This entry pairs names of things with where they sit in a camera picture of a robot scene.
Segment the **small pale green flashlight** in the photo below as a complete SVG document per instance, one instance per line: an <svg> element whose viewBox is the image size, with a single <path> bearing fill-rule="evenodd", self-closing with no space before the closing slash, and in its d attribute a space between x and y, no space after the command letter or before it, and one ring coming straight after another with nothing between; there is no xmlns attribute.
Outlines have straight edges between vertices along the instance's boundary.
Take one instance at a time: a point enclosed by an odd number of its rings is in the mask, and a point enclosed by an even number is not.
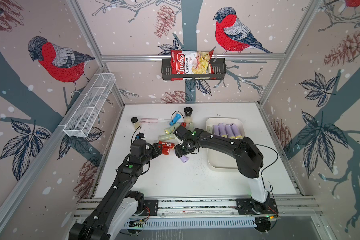
<svg viewBox="0 0 360 240"><path fill-rule="evenodd" d="M213 127L207 126L207 132L213 134Z"/></svg>

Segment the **small purple flashlight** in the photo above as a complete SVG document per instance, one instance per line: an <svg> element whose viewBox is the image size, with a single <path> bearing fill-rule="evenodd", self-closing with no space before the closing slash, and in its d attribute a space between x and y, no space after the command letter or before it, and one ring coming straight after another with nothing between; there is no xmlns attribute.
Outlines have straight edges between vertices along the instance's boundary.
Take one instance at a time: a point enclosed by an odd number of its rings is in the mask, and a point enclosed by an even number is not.
<svg viewBox="0 0 360 240"><path fill-rule="evenodd" d="M220 136L220 129L218 125L213 125L213 134Z"/></svg>

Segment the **short purple flashlight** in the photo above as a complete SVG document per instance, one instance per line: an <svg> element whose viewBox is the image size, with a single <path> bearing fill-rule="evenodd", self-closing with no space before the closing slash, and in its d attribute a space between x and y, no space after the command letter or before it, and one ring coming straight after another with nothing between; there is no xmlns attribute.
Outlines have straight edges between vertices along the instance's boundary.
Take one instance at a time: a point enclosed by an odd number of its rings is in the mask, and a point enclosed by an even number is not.
<svg viewBox="0 0 360 240"><path fill-rule="evenodd" d="M225 125L223 123L219 123L218 127L219 127L219 135L220 135L220 137L227 138L228 135L227 135L227 132L226 132Z"/></svg>

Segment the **purple flashlight with yellow button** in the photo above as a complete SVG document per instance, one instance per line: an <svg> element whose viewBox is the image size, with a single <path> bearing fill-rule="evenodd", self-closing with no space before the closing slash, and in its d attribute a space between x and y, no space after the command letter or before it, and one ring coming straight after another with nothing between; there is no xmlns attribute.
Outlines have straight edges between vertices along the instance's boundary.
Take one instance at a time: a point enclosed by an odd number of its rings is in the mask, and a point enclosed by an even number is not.
<svg viewBox="0 0 360 240"><path fill-rule="evenodd" d="M236 139L241 140L243 138L243 135L241 134L241 132L236 124L231 124L231 129L232 129L232 132Z"/></svg>

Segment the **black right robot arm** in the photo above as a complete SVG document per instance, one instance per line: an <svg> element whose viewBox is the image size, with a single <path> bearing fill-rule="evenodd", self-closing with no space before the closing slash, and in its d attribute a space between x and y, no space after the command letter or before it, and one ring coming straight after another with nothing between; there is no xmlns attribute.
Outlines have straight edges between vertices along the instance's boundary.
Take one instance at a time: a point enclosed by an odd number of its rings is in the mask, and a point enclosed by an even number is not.
<svg viewBox="0 0 360 240"><path fill-rule="evenodd" d="M175 153L178 158L188 154L196 154L201 148L228 155L235 159L238 171L251 180L252 200L263 205L269 200L270 194L261 176L264 156L250 138L228 139L198 128L192 131L187 130L183 126L179 126L174 131L174 135L182 141L181 144L175 146Z"/></svg>

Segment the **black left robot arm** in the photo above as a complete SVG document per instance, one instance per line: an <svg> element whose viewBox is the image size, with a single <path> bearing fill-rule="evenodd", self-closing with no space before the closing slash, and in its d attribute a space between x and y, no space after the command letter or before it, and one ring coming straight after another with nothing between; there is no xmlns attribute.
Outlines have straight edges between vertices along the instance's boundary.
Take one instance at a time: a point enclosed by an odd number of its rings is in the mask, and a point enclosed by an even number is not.
<svg viewBox="0 0 360 240"><path fill-rule="evenodd" d="M144 194L132 191L144 166L162 154L158 143L144 139L132 142L129 154L117 168L110 189L95 210L82 224L75 223L69 231L69 240L110 240L120 232L127 220L144 208Z"/></svg>

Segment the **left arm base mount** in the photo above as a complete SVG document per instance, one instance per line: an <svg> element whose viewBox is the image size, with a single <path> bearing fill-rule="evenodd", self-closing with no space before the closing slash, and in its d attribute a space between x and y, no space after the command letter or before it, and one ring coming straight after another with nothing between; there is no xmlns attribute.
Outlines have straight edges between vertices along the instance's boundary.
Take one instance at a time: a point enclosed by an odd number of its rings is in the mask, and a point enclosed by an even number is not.
<svg viewBox="0 0 360 240"><path fill-rule="evenodd" d="M157 216L159 201L158 200L137 200L138 206L134 217L147 218Z"/></svg>

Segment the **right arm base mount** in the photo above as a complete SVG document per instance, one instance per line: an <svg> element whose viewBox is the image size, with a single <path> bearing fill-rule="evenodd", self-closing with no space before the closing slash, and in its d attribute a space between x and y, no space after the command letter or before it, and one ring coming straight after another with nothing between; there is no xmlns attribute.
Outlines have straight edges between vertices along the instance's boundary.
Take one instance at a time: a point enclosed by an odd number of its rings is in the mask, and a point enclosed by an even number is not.
<svg viewBox="0 0 360 240"><path fill-rule="evenodd" d="M268 193L264 203L257 202L252 198L236 199L236 210L239 215L278 215L279 211L274 198Z"/></svg>

